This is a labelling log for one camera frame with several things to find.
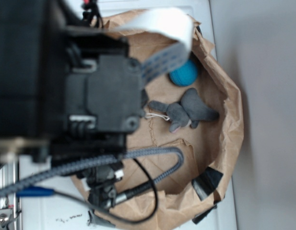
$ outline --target blue cable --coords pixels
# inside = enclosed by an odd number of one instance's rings
[[[54,189],[31,186],[16,193],[17,197],[38,197],[52,196],[55,194]]]

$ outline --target brown paper bag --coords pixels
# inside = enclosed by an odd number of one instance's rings
[[[142,11],[129,11],[104,18],[105,27],[114,28],[125,24]],[[205,40],[196,30],[198,22],[194,21],[192,52],[197,57],[197,65],[202,74],[189,87],[174,85],[167,75],[160,76],[147,87],[150,100],[164,103],[179,101],[183,93],[191,87],[197,89],[200,97],[211,108],[219,112],[220,117],[213,122],[200,122],[196,129],[182,128],[177,133],[169,133],[170,123],[161,118],[142,119],[140,128],[128,137],[128,148],[147,148],[155,146],[175,146],[183,151],[184,165],[175,173],[157,185],[159,209],[149,221],[140,225],[127,225],[97,214],[109,220],[120,229],[132,230],[171,230],[194,218],[214,206],[225,196],[228,183],[243,141],[243,113],[241,94],[210,51],[214,45]],[[162,35],[145,31],[128,31],[120,33],[128,38],[130,56],[139,61],[146,60],[157,51],[174,43]],[[175,164],[171,156],[151,156],[140,158],[152,177]],[[132,188],[146,181],[146,177],[132,161],[123,162],[125,176],[116,184],[118,192]],[[218,187],[205,199],[200,199],[191,181],[203,173],[207,167],[221,173],[223,177]],[[81,182],[73,177],[75,185],[87,199]],[[148,192],[127,202],[117,205],[110,212],[127,219],[141,219],[148,216],[154,207],[154,194]]]

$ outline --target screw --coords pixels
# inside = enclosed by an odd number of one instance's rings
[[[137,72],[140,70],[140,63],[138,60],[130,58],[128,63],[129,70],[132,72]]]
[[[134,131],[139,126],[139,119],[136,116],[130,116],[126,120],[126,128],[128,131]]]
[[[9,217],[6,214],[0,214],[0,225],[3,226],[5,223],[8,223]]]
[[[108,197],[109,198],[114,198],[116,196],[116,191],[114,189],[110,190],[108,193]]]

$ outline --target blue ball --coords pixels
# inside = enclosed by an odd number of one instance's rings
[[[169,73],[170,79],[178,86],[193,84],[198,76],[198,69],[192,60],[188,60],[183,66]]]

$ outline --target gray stuffed animal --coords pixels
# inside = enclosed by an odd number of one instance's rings
[[[181,127],[191,126],[196,128],[199,121],[213,121],[219,117],[219,113],[209,108],[199,97],[196,89],[188,89],[181,102],[165,104],[162,102],[151,101],[149,107],[159,112],[167,113],[170,118],[171,133],[177,132]]]

